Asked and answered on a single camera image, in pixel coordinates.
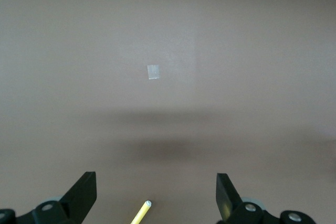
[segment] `gray surface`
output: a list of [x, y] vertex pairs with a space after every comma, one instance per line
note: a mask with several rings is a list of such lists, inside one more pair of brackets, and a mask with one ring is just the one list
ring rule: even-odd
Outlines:
[[87, 224], [215, 223], [226, 172], [335, 223], [335, 37], [336, 0], [0, 0], [0, 208], [95, 170]]

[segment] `white paper square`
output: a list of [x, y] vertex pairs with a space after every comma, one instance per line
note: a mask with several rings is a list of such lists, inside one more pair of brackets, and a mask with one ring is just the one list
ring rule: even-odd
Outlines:
[[160, 78], [159, 65], [147, 65], [148, 79]]

